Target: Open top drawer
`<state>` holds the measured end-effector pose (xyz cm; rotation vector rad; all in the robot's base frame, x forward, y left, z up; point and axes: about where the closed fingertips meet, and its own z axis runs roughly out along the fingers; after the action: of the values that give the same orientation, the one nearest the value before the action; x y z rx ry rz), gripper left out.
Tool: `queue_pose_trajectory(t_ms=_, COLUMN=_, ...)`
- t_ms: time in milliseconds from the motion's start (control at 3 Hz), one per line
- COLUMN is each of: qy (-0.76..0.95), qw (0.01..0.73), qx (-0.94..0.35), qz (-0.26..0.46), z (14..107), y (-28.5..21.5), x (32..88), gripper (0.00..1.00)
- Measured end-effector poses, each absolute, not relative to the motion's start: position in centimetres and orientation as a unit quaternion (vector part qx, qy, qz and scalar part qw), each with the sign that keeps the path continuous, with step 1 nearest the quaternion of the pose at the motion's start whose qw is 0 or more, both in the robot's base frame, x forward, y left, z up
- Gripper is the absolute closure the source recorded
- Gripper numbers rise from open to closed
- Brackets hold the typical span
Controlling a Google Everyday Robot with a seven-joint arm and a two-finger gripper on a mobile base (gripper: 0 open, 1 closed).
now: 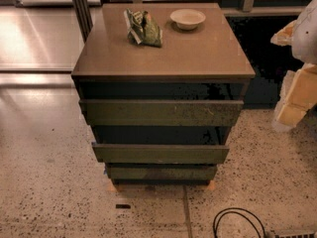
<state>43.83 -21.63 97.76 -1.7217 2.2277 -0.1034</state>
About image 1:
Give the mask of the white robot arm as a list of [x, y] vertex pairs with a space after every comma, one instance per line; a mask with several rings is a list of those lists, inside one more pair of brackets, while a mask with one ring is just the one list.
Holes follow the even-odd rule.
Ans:
[[270, 41], [291, 46], [292, 56], [304, 62], [297, 72], [283, 78], [272, 127], [287, 132], [297, 126], [317, 104], [317, 0], [312, 0], [298, 18], [275, 33]]

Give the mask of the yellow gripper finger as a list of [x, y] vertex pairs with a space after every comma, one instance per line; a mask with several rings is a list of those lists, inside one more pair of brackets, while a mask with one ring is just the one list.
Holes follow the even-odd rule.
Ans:
[[289, 70], [279, 96], [271, 125], [276, 132], [288, 132], [317, 104], [317, 65], [306, 63], [298, 71]]
[[293, 35], [295, 30], [296, 20], [288, 23], [285, 27], [275, 33], [270, 42], [277, 46], [291, 46], [293, 44]]

